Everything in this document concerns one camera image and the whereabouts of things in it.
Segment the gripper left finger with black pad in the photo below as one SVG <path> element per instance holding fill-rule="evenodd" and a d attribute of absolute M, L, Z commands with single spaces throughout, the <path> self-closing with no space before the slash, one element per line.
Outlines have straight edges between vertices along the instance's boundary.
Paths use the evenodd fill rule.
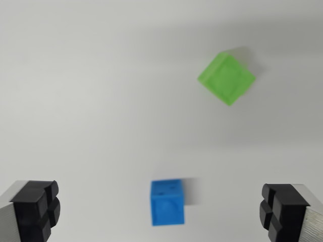
<path fill-rule="evenodd" d="M 45 242 L 58 223 L 58 183 L 17 180 L 1 195 L 1 241 Z"/>

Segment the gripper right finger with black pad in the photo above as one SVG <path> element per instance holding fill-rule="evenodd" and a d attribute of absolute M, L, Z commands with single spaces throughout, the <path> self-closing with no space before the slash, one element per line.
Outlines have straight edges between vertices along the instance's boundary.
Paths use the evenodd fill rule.
<path fill-rule="evenodd" d="M 259 217 L 273 242 L 321 242 L 322 202 L 303 184 L 264 184 Z"/>

